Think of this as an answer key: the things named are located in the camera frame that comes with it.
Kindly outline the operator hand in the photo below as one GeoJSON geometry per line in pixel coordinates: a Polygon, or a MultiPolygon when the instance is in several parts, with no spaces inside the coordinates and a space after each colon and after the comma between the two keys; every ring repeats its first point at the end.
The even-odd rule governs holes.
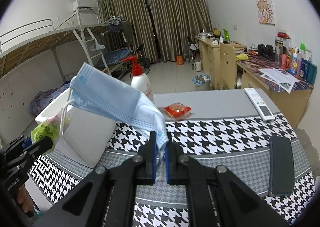
{"type": "Polygon", "coordinates": [[[18,204],[20,204],[20,206],[22,207],[22,210],[25,213],[28,213],[29,211],[34,210],[33,201],[31,199],[31,196],[29,195],[29,193],[24,185],[22,185],[18,189],[17,202],[18,202],[18,204]]]}

